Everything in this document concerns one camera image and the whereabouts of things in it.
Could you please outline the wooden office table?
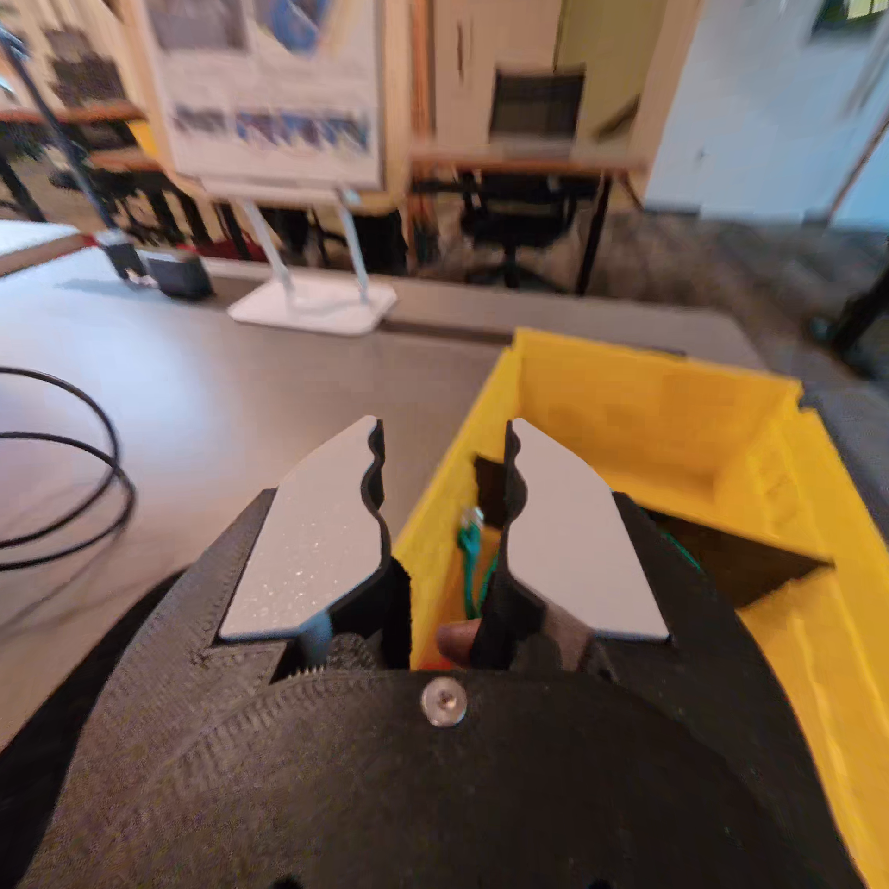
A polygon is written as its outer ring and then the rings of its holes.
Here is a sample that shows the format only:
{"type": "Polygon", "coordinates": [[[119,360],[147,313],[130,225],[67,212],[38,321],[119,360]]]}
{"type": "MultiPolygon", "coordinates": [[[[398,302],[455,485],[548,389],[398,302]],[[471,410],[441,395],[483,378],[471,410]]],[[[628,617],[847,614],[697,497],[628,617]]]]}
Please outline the wooden office table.
{"type": "MultiPolygon", "coordinates": [[[[147,113],[130,101],[64,107],[52,111],[75,144],[91,178],[93,167],[87,159],[90,150],[80,141],[85,127],[105,125],[111,129],[123,148],[130,148],[136,145],[130,125],[146,124],[149,121],[147,113]]],[[[30,157],[35,151],[43,149],[50,143],[57,149],[58,147],[35,109],[22,106],[2,108],[1,130],[2,208],[11,210],[25,220],[43,223],[46,221],[46,216],[13,168],[11,159],[20,156],[30,157]]]]}
{"type": "Polygon", "coordinates": [[[649,172],[640,157],[626,153],[569,150],[567,154],[507,155],[494,150],[427,148],[413,150],[410,160],[408,210],[419,221],[422,200],[442,194],[461,198],[461,234],[475,248],[500,248],[499,264],[475,266],[464,274],[470,284],[502,283],[520,290],[538,285],[546,293],[586,294],[598,253],[614,186],[622,188],[631,205],[643,210],[631,179],[649,172]],[[581,205],[593,214],[584,242],[581,265],[567,290],[518,260],[522,249],[546,250],[566,235],[581,205]]]}

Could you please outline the black office chair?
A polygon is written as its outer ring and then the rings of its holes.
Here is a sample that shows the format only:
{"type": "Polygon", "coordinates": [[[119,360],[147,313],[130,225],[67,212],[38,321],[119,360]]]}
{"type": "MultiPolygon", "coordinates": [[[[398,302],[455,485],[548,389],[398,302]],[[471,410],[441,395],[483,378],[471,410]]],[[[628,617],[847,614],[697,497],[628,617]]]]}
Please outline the black office chair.
{"type": "MultiPolygon", "coordinates": [[[[504,153],[561,157],[572,150],[585,75],[519,75],[498,71],[489,143],[504,153]]],[[[499,264],[466,272],[471,284],[502,284],[508,289],[563,293],[563,288],[522,266],[520,249],[546,250],[571,228],[578,199],[555,174],[461,172],[462,234],[474,248],[501,248],[499,264]]]]}

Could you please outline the instruction sign on white stand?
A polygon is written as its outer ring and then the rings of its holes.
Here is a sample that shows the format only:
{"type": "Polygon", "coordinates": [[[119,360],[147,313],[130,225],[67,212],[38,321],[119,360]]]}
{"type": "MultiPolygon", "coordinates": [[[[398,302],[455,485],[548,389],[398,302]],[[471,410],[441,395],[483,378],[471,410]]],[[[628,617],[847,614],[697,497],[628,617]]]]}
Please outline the instruction sign on white stand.
{"type": "Polygon", "coordinates": [[[239,207],[270,277],[228,309],[249,325],[361,337],[394,308],[355,225],[386,187],[382,2],[128,2],[171,177],[239,207]],[[287,267],[262,209],[339,217],[350,275],[287,267]]]}

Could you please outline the small grey power box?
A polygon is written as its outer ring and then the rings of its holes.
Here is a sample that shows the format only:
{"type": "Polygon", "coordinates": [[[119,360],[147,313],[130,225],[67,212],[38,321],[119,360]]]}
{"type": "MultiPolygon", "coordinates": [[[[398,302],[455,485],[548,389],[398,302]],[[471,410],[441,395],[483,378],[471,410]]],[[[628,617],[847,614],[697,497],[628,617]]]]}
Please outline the small grey power box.
{"type": "Polygon", "coordinates": [[[134,242],[123,230],[106,228],[97,231],[94,241],[122,281],[142,288],[157,288],[157,282],[147,271],[134,242]]]}

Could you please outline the yellow plastic bin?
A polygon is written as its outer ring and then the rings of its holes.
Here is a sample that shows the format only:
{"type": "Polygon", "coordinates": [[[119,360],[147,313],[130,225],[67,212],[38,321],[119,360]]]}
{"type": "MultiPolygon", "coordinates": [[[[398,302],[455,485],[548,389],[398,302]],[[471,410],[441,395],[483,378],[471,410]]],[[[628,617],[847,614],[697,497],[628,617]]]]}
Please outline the yellow plastic bin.
{"type": "Polygon", "coordinates": [[[413,581],[412,667],[445,665],[461,617],[457,526],[476,458],[500,462],[527,419],[641,507],[822,559],[739,606],[803,730],[868,887],[887,887],[887,549],[800,383],[520,329],[503,350],[395,554],[413,581]]]}

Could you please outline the large grey power box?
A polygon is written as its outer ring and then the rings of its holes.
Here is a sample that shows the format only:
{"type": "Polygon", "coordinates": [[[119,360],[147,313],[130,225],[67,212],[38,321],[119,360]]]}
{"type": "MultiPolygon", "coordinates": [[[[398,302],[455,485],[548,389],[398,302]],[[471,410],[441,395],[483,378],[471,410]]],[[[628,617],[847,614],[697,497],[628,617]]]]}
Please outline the large grey power box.
{"type": "Polygon", "coordinates": [[[139,250],[139,257],[157,289],[167,297],[202,301],[214,295],[212,280],[197,253],[139,250]]]}

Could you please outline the grey desk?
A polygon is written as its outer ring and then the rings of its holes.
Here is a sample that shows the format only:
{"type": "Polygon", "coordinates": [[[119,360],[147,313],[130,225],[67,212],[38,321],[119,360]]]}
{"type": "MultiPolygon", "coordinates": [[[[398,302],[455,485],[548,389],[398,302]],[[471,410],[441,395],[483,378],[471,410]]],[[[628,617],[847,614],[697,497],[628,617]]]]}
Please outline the grey desk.
{"type": "Polygon", "coordinates": [[[368,414],[384,422],[383,514],[396,535],[517,327],[766,368],[716,310],[403,277],[388,281],[393,314],[363,337],[239,325],[228,303],[265,270],[216,269],[218,296],[200,303],[124,284],[95,249],[2,278],[2,365],[96,400],[137,489],[116,538],[2,573],[3,748],[135,602],[301,457],[368,414]]]}

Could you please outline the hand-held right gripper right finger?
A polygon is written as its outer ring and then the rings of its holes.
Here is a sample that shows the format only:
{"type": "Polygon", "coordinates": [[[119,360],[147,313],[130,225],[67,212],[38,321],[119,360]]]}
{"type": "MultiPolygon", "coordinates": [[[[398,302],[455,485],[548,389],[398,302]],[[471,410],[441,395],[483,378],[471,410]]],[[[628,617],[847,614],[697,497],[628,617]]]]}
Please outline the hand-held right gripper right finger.
{"type": "Polygon", "coordinates": [[[505,508],[490,582],[490,667],[541,638],[562,670],[601,640],[665,644],[670,630],[620,511],[595,470],[526,419],[507,424],[505,508]]]}

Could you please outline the wooden post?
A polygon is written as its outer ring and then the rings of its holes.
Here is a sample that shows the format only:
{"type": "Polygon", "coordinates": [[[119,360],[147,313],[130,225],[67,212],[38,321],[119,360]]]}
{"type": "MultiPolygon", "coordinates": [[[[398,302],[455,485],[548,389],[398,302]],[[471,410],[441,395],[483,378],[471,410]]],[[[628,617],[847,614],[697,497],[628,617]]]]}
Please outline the wooden post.
{"type": "Polygon", "coordinates": [[[409,3],[411,51],[411,143],[409,162],[416,166],[418,151],[427,148],[436,135],[435,4],[409,3]]]}

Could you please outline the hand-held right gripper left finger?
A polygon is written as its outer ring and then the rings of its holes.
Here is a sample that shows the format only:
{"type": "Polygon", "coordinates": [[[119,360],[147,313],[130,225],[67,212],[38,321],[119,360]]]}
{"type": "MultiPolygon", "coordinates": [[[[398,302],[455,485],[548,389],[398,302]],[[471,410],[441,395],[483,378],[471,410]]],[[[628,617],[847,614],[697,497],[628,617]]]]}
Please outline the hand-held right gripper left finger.
{"type": "Polygon", "coordinates": [[[277,486],[219,626],[225,643],[285,641],[321,666],[346,613],[391,556],[382,422],[366,415],[302,458],[277,486]]]}

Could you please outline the studio light on stand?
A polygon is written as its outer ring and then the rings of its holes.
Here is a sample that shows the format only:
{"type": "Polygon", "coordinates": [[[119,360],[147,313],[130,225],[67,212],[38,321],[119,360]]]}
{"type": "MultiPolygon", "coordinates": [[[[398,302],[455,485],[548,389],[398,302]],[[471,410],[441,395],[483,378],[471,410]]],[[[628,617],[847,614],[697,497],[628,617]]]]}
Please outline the studio light on stand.
{"type": "Polygon", "coordinates": [[[94,182],[83,163],[81,155],[76,150],[75,144],[63,129],[60,120],[46,103],[39,92],[38,86],[28,73],[26,67],[28,52],[25,44],[5,26],[1,26],[1,44],[2,51],[6,56],[7,61],[9,61],[13,70],[24,84],[25,89],[38,110],[39,116],[49,129],[56,146],[61,150],[61,153],[67,160],[77,185],[102,220],[105,226],[104,229],[119,228],[112,214],[108,211],[100,199],[100,196],[97,194],[94,182]]]}

